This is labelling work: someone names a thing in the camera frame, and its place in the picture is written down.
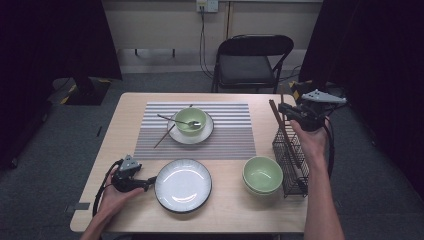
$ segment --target chair seat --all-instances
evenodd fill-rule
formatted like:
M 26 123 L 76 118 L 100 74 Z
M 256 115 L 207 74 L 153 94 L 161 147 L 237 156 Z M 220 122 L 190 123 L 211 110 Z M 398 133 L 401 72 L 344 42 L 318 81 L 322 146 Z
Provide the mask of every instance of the chair seat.
M 221 84 L 275 84 L 274 73 L 266 56 L 229 56 L 220 58 Z

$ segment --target gray carpet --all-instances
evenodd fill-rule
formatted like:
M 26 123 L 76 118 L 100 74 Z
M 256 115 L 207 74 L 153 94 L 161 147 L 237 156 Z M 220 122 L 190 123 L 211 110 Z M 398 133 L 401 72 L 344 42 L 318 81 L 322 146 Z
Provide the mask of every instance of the gray carpet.
M 49 117 L 19 156 L 18 168 L 0 170 L 0 239 L 78 239 L 80 234 L 69 228 L 72 213 L 65 210 L 79 201 L 119 97 L 125 92 L 202 93 L 211 85 L 202 72 L 123 77 L 124 81 L 113 81 L 101 106 L 60 105 L 71 81 L 51 96 Z M 399 169 L 372 145 L 358 115 L 345 107 L 331 120 L 336 143 L 333 194 L 347 239 L 422 238 L 423 202 Z M 104 239 L 117 236 L 105 234 Z

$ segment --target human hand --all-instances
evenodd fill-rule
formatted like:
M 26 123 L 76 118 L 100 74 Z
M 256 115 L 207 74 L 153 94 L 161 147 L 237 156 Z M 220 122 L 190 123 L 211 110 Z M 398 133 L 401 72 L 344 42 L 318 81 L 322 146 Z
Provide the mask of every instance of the human hand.
M 100 207 L 97 212 L 98 214 L 106 214 L 109 219 L 120 212 L 128 200 L 144 192 L 143 188 L 136 188 L 125 193 L 116 190 L 116 188 L 111 184 L 112 176 L 116 170 L 117 169 L 112 170 L 106 180 L 107 187 L 103 192 L 102 202 L 100 203 Z
M 297 121 L 291 120 L 290 124 L 299 138 L 308 167 L 310 169 L 325 169 L 326 161 L 324 154 L 328 136 L 324 128 L 320 128 L 314 132 L 306 132 L 302 130 Z

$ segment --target metal wire rack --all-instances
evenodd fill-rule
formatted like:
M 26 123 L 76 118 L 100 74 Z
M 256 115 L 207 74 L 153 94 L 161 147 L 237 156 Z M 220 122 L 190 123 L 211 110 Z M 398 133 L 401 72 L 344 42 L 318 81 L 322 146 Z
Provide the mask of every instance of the metal wire rack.
M 289 129 L 286 129 L 285 133 L 278 129 L 272 147 L 275 158 L 284 174 L 284 198 L 288 195 L 303 195 L 303 197 L 306 197 L 308 195 L 309 169 L 297 135 Z

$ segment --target controller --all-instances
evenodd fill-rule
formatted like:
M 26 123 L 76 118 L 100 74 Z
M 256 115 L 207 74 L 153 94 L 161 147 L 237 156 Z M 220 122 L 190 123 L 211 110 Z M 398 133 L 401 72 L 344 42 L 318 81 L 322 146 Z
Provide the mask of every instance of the controller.
M 315 90 L 302 95 L 305 101 L 292 107 L 287 103 L 278 105 L 278 111 L 287 116 L 287 120 L 296 120 L 303 131 L 314 132 L 325 124 L 325 105 L 327 103 L 346 103 L 345 98 L 332 96 Z
M 120 192 L 129 192 L 136 188 L 143 188 L 145 192 L 150 185 L 156 182 L 156 177 L 147 180 L 134 179 L 134 175 L 140 171 L 142 164 L 127 155 L 112 176 L 112 185 Z

